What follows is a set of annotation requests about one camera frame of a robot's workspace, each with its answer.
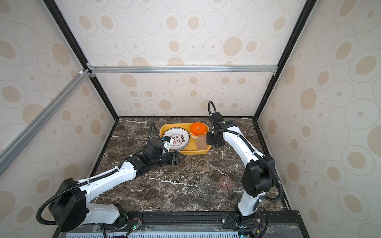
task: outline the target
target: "marble tabletop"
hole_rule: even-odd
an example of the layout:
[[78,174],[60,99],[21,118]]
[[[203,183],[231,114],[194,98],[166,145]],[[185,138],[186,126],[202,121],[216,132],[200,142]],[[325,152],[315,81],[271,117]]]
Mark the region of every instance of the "marble tabletop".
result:
[[[263,151],[251,118],[233,118],[242,134],[259,151]],[[97,174],[119,164],[126,155],[143,147],[150,122],[158,130],[167,123],[203,122],[207,118],[121,118],[105,150]],[[226,143],[212,147],[205,155],[187,155],[181,164],[152,168],[137,179],[124,182],[101,194],[93,203],[119,203],[126,211],[233,211],[243,194],[241,183],[245,170],[234,149]],[[222,192],[218,188],[221,176],[229,176],[232,188]],[[273,187],[269,196],[275,197]],[[282,210],[282,203],[263,200],[267,210]]]

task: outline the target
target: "orange bowl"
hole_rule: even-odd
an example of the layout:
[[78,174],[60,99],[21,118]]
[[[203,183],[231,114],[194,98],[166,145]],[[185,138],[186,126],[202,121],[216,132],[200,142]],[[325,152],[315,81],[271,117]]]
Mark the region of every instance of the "orange bowl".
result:
[[195,122],[190,126],[190,132],[195,137],[199,135],[205,135],[206,131],[206,126],[201,122]]

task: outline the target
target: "white plate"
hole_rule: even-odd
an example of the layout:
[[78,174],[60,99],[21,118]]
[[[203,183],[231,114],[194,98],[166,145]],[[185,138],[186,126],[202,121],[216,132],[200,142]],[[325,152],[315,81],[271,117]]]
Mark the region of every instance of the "white plate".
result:
[[189,133],[183,128],[171,128],[164,133],[163,137],[165,136],[169,136],[174,140],[169,148],[170,151],[180,151],[189,144]]

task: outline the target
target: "stack of plates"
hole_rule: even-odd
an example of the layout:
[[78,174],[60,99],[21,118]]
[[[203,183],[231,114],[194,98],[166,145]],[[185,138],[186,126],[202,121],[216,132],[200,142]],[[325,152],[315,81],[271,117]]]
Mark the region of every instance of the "stack of plates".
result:
[[163,137],[169,136],[173,139],[173,144],[169,148],[170,151],[180,151],[185,149],[189,144],[189,133],[183,128],[175,127],[167,130]]

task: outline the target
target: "wall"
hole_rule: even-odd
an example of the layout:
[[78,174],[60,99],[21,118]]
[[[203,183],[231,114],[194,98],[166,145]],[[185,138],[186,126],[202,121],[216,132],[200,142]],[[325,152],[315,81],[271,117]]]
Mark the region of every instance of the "wall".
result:
[[277,64],[304,0],[59,0],[92,65]]
[[81,68],[39,1],[0,1],[0,153]]
[[252,116],[271,72],[98,74],[119,116]]
[[63,180],[89,176],[113,123],[86,79],[0,175],[1,238],[52,237],[57,226],[38,223],[37,209]]
[[319,1],[259,119],[311,238],[381,234],[380,23],[380,1]]

